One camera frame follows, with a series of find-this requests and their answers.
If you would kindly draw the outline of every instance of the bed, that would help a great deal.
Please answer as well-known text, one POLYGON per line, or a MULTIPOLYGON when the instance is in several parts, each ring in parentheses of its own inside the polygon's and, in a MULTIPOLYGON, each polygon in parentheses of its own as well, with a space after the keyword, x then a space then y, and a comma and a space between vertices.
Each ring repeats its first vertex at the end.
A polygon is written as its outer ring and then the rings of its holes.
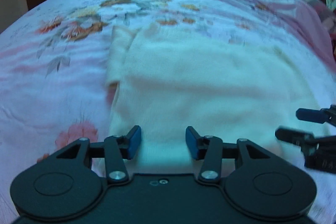
MULTIPOLYGON (((108 136, 115 89, 106 88, 113 26, 148 24, 232 44, 279 47, 320 108, 336 102, 331 28, 305 0, 47 0, 0 34, 0 222, 17 216, 13 178, 72 141, 108 136)), ((336 134, 335 128, 328 128, 336 134)), ((294 164, 303 167, 302 158, 294 164)), ((99 164, 92 169, 101 174, 99 164)), ((336 177, 306 170, 318 185, 310 212, 336 220, 336 177)))

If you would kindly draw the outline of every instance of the mattress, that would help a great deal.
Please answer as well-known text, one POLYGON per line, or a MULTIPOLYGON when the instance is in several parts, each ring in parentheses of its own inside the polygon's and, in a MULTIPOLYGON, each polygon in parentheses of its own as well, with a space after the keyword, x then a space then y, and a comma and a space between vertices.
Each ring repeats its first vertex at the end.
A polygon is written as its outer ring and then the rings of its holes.
MULTIPOLYGON (((1 223, 18 216, 9 195, 16 175, 78 138, 107 137, 115 93, 105 87, 112 28, 151 23, 223 43, 277 46, 321 108, 335 103, 330 37, 303 0, 47 0, 0 34, 1 223)), ((294 164, 304 169, 302 158, 294 164)), ((95 162, 92 168, 101 174, 95 162)), ((306 171, 318 185, 310 217, 331 224, 335 177, 306 171)))

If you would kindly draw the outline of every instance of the cream cloth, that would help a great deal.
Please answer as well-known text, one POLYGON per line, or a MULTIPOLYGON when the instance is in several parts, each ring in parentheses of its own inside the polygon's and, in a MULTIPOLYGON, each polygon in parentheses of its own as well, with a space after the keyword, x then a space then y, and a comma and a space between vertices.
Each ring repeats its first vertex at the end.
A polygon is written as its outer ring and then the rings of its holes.
MULTIPOLYGON (((280 126, 327 135, 324 125, 297 120, 317 109, 305 79, 276 47, 230 45, 178 29, 114 27, 107 85, 117 85, 109 135, 142 128, 130 173, 197 173, 185 129, 224 142, 247 138, 290 160, 300 149, 277 142, 280 126)), ((222 175, 233 170, 223 161, 222 175)))

